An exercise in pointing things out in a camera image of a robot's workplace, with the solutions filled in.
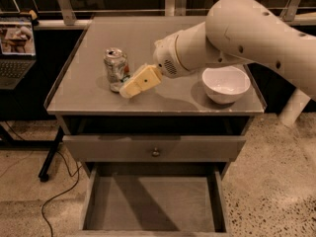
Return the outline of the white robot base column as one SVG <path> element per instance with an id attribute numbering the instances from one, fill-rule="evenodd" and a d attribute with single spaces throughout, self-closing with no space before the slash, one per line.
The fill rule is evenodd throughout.
<path id="1" fill-rule="evenodd" d="M 278 116 L 280 121 L 286 126 L 294 125 L 310 100 L 305 93 L 295 89 Z"/>

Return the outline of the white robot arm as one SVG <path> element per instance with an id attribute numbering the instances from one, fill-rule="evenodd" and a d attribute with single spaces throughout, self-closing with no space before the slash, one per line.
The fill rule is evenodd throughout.
<path id="1" fill-rule="evenodd" d="M 219 0 L 202 23 L 157 40 L 153 61 L 123 83 L 123 97 L 155 87 L 164 76 L 253 62 L 316 97 L 316 37 L 290 27 L 255 0 Z"/>

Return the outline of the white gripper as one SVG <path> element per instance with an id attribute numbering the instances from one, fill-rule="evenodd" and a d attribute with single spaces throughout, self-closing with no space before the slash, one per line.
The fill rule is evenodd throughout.
<path id="1" fill-rule="evenodd" d="M 188 75 L 188 70 L 181 65 L 177 56 L 176 40 L 178 36 L 178 34 L 172 34 L 155 41 L 153 60 L 157 66 L 143 64 L 137 68 L 119 89 L 119 93 L 124 98 L 132 98 L 159 85 L 162 81 L 162 74 L 169 78 Z"/>

